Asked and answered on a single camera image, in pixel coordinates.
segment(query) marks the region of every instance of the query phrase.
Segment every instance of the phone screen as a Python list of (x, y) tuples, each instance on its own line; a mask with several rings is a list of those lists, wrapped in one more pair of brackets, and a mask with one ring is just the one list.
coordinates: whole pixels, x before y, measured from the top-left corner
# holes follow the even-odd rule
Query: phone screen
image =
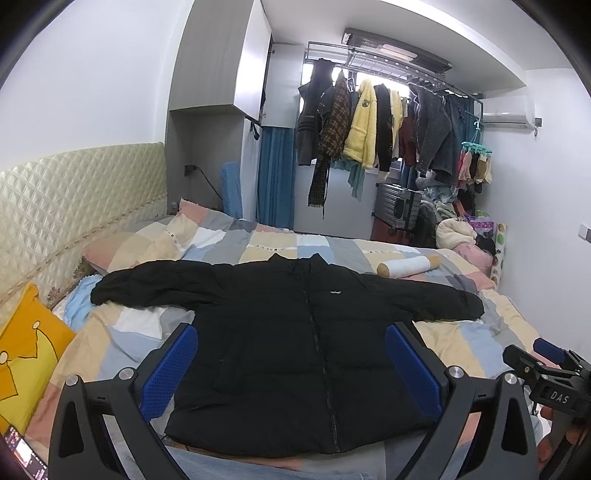
[(47, 480), (47, 465), (27, 445), (16, 428), (10, 426), (4, 434), (4, 440), (15, 458), (35, 480)]

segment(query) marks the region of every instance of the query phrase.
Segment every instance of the quilted headboard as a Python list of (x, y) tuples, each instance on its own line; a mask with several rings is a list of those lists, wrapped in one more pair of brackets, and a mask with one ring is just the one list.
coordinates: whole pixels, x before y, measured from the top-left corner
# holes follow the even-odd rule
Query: quilted headboard
[(82, 249), (166, 213), (164, 145), (60, 153), (0, 173), (0, 332), (28, 282), (48, 307), (89, 273)]

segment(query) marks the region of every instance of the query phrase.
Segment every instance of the patchwork bedsheet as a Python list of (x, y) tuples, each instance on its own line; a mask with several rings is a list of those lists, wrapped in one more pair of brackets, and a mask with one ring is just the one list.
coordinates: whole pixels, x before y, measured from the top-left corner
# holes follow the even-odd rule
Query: patchwork bedsheet
[[(436, 253), (441, 256), (441, 267), (411, 279), (473, 292), (485, 307), (485, 314), (475, 322), (416, 324), (426, 344), (446, 365), (460, 365), (475, 377), (495, 377), (508, 369), (502, 361), (504, 347), (516, 344), (532, 351), (533, 341), (538, 338), (509, 299), (494, 290), (494, 283), (451, 250), (433, 251), (365, 240), (300, 235), (236, 220), (184, 201), (180, 213), (168, 224), (163, 236), (166, 241), (156, 240), (158, 247), (152, 249), (147, 260), (154, 259), (154, 251), (158, 252), (157, 258), (163, 260), (184, 258), (211, 264), (265, 261), (274, 254), (305, 258), (318, 253), (329, 263), (360, 273), (373, 273), (385, 260)], [(193, 317), (193, 312), (176, 307), (135, 310), (106, 303), (92, 310), (86, 325), (62, 356), (31, 420), (26, 434), (31, 446), (42, 458), (47, 458), (57, 401), (69, 375), (79, 374), (85, 381), (112, 378), (121, 368), (137, 366), (150, 350), (162, 345), (179, 323), (190, 323)], [(172, 405), (162, 418), (153, 421), (157, 432), (164, 431), (171, 409)], [(115, 422), (109, 428), (112, 428), (114, 440), (118, 440), (120, 433)], [(414, 445), (409, 458), (420, 437), (407, 440), (407, 449), (408, 445)], [(395, 462), (400, 457), (400, 445), (400, 440), (394, 439), (336, 456), (242, 460), (293, 470), (370, 472), (385, 479), (395, 478), (400, 471), (400, 462)]]

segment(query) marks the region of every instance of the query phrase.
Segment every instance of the wall socket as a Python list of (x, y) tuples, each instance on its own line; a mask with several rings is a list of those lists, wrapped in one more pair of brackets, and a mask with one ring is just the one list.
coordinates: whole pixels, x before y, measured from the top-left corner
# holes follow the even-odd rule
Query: wall socket
[(587, 240), (587, 242), (589, 242), (591, 244), (591, 228), (589, 228), (586, 225), (581, 224), (581, 226), (579, 227), (579, 236), (583, 240)]

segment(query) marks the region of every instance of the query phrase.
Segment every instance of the drying rack rod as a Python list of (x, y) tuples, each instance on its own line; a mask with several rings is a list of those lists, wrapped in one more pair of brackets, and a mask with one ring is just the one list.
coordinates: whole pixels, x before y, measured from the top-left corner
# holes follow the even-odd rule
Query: drying rack rod
[(366, 73), (405, 85), (415, 85), (427, 89), (435, 95), (441, 96), (442, 90), (448, 90), (454, 95), (467, 97), (480, 104), (480, 116), (470, 112), (466, 113), (482, 123), (484, 107), (480, 99), (464, 92), (433, 72), (418, 65), (413, 65), (405, 60), (388, 57), (359, 47), (309, 42), (304, 63), (313, 63), (318, 59), (330, 60), (337, 66), (352, 72)]

